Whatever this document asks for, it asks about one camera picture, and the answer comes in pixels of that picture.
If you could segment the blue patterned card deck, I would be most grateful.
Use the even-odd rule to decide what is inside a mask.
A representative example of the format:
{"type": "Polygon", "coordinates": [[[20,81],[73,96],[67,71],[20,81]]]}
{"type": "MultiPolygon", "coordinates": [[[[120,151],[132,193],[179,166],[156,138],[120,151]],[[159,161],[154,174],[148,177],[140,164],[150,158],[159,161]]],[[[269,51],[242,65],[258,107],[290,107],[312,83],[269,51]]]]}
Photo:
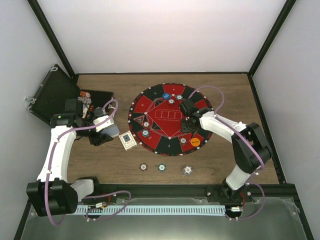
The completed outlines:
{"type": "Polygon", "coordinates": [[[117,137],[120,134],[120,130],[116,125],[114,125],[114,126],[111,126],[109,128],[104,128],[101,133],[104,134],[104,135],[108,135],[108,136],[114,138],[114,137],[117,137]]]}

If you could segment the blue dealer button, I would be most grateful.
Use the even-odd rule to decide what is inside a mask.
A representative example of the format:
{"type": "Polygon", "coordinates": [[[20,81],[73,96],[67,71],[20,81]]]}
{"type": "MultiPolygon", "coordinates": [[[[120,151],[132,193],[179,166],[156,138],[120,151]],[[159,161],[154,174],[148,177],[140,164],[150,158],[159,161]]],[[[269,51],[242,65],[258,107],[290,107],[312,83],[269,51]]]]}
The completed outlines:
{"type": "Polygon", "coordinates": [[[165,93],[162,95],[162,98],[165,99],[165,100],[168,100],[168,99],[171,98],[171,95],[170,95],[169,93],[166,93],[166,92],[165,92],[165,93]]]}

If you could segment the blue white poker chip stack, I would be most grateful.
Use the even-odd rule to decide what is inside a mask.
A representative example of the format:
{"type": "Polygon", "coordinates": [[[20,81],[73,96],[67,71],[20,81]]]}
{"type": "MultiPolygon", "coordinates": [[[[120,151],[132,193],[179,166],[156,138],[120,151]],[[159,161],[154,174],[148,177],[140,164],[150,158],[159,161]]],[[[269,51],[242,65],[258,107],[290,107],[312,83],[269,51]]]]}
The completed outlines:
{"type": "Polygon", "coordinates": [[[186,165],[182,169],[182,174],[184,176],[189,176],[193,173],[193,168],[190,165],[186,165]]]}

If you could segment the single teal poker chip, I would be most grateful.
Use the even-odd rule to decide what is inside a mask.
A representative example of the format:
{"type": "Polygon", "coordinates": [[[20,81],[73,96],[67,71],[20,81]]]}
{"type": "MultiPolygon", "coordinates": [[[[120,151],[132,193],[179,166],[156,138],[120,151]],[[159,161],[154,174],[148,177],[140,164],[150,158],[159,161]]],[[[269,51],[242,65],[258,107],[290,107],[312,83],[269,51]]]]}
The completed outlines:
{"type": "Polygon", "coordinates": [[[144,129],[141,131],[141,134],[143,137],[148,137],[150,135],[150,132],[147,129],[144,129]]]}

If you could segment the teal poker chip stack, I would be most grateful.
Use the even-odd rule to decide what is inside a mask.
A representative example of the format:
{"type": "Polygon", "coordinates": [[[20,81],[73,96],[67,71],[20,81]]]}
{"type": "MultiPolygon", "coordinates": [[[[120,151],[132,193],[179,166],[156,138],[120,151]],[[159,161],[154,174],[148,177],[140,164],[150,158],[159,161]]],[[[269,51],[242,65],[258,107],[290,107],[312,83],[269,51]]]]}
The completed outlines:
{"type": "Polygon", "coordinates": [[[158,165],[158,170],[161,171],[161,172],[164,172],[164,171],[166,170],[166,165],[163,164],[163,163],[162,163],[162,164],[159,164],[159,165],[158,165]]]}

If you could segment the brown poker chip stack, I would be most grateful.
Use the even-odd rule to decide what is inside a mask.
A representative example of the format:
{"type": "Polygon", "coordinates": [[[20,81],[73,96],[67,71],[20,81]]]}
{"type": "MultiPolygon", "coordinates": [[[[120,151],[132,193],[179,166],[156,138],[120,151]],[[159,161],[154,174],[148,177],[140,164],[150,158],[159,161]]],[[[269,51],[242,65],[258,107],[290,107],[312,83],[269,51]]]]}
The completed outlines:
{"type": "Polygon", "coordinates": [[[147,166],[145,163],[143,163],[143,164],[140,165],[140,169],[141,169],[142,171],[145,171],[147,168],[148,168],[148,166],[147,166]]]}

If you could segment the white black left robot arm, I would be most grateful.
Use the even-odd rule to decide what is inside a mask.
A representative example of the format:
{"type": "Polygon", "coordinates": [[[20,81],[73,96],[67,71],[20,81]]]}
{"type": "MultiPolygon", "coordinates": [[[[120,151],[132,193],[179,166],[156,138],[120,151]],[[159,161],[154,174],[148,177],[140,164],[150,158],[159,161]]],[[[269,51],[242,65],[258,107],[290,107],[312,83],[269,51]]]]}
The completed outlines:
{"type": "Polygon", "coordinates": [[[94,146],[112,140],[103,130],[114,126],[114,109],[111,114],[106,108],[117,104],[116,99],[109,100],[102,108],[102,114],[92,122],[83,119],[83,103],[77,99],[68,99],[65,110],[56,113],[50,120],[50,144],[46,159],[35,182],[27,185],[27,196],[40,217],[72,214],[78,202],[85,197],[97,202],[102,196],[98,179],[93,176],[82,177],[75,183],[68,183],[68,164],[72,146],[77,136],[89,138],[94,146]]]}

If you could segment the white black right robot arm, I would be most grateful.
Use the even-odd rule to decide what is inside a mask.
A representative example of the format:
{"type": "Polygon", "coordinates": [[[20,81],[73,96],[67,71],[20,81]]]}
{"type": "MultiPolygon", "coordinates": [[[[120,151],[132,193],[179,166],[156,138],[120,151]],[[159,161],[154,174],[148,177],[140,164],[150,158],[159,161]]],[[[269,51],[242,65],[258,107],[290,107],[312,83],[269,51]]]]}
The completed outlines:
{"type": "Polygon", "coordinates": [[[221,183],[221,195],[229,202],[240,196],[240,189],[253,174],[262,170],[273,157],[272,148],[259,124],[244,124],[217,114],[209,107],[197,108],[190,99],[180,103],[185,116],[183,132],[196,134],[200,130],[214,133],[232,144],[235,167],[221,183]]]}

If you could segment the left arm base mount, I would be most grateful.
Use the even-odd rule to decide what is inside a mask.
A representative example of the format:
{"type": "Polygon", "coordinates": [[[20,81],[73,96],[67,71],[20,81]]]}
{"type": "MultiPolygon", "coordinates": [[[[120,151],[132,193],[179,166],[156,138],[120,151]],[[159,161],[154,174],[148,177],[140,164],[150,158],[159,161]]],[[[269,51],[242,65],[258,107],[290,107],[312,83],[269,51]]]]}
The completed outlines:
{"type": "Polygon", "coordinates": [[[84,204],[97,204],[101,202],[106,202],[106,203],[115,203],[117,200],[117,195],[113,194],[110,196],[106,196],[107,194],[111,193],[109,192],[101,192],[101,193],[93,193],[90,195],[85,196],[82,198],[79,203],[84,203],[84,204]]]}

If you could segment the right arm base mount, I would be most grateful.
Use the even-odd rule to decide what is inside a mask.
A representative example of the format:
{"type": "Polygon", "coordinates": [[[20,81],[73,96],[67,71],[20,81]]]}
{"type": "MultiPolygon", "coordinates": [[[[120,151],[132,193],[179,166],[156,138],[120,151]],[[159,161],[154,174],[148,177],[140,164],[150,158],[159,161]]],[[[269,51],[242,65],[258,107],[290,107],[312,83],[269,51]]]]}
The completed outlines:
{"type": "Polygon", "coordinates": [[[252,197],[247,194],[248,188],[243,186],[238,190],[223,188],[221,185],[209,185],[205,188],[208,202],[220,204],[240,204],[243,200],[251,202],[252,197]]]}

